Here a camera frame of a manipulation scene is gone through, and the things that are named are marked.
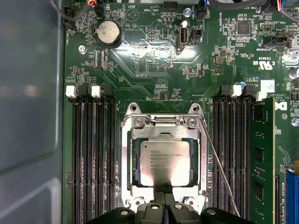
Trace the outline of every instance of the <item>internal usb port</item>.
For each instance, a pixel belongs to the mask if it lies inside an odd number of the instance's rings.
[[[180,33],[180,42],[188,43],[188,29],[181,27],[179,29],[179,33]]]

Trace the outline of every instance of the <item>blue connector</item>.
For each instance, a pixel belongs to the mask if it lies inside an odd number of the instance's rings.
[[[286,174],[286,223],[299,224],[299,176]]]

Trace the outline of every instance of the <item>motherboard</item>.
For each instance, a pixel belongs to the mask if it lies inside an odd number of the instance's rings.
[[[235,214],[209,136],[241,217],[299,223],[297,24],[164,2],[106,3],[66,27],[63,223],[136,210],[163,183],[198,213]]]

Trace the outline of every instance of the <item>wire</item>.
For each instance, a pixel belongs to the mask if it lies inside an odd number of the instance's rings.
[[[219,9],[221,11],[237,10],[237,9],[242,9],[250,6],[262,6],[267,1],[268,0],[249,0],[249,1],[243,1],[238,3],[222,3],[217,0],[209,0],[210,6]]]
[[[280,11],[282,15],[284,15],[285,17],[288,17],[290,20],[292,20],[295,23],[299,23],[299,19],[293,17],[291,14],[289,14],[287,11],[285,11],[284,9]]]
[[[93,6],[95,4],[97,4],[96,0],[89,0],[88,3],[87,3],[88,6]]]
[[[286,0],[283,0],[283,2],[282,2],[282,4],[281,4],[281,7],[280,7],[280,10],[282,10],[282,9],[284,8],[284,6],[285,6],[285,2],[286,2]]]
[[[232,189],[231,189],[230,186],[229,186],[228,180],[227,180],[227,178],[226,178],[226,176],[225,176],[225,173],[224,173],[224,171],[223,171],[222,165],[221,165],[220,160],[219,160],[219,158],[218,158],[218,156],[217,156],[215,147],[214,147],[214,145],[213,145],[213,142],[212,142],[211,137],[210,137],[210,135],[209,135],[209,132],[208,132],[208,130],[207,130],[206,124],[205,124],[205,122],[204,122],[204,118],[203,118],[203,117],[200,117],[199,119],[200,119],[200,122],[201,122],[201,124],[202,124],[204,130],[205,130],[206,136],[207,136],[207,138],[208,138],[208,140],[209,140],[209,142],[210,142],[210,144],[211,144],[211,146],[212,146],[214,157],[216,158],[218,168],[219,168],[220,173],[221,173],[221,175],[222,175],[222,178],[223,178],[223,180],[224,180],[225,186],[226,186],[226,188],[227,188],[227,190],[228,190],[228,195],[229,195],[229,197],[230,197],[230,202],[231,202],[231,204],[232,204],[232,206],[233,206],[233,208],[234,208],[234,210],[235,210],[236,215],[237,215],[238,217],[240,217],[240,214],[239,214],[239,212],[238,212],[238,208],[237,208],[237,206],[236,206],[236,204],[235,204],[235,200],[234,200],[234,196],[233,196]]]
[[[281,10],[280,0],[276,0],[276,3],[277,3],[277,10],[280,12]]]
[[[77,20],[79,20],[85,13],[87,13],[90,9],[90,6],[85,6],[81,12],[79,12],[75,17],[70,17],[68,15],[66,15],[56,4],[56,2],[54,0],[49,0],[51,5],[53,6],[53,8],[58,12],[59,15],[61,15],[62,17],[64,17],[66,20],[70,21],[70,22],[75,22]]]

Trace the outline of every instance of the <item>cpu socket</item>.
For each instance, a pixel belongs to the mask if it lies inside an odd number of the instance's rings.
[[[207,136],[199,104],[187,114],[146,114],[128,106],[122,122],[121,198],[126,207],[154,200],[153,186],[170,184],[177,202],[201,212],[208,198]]]

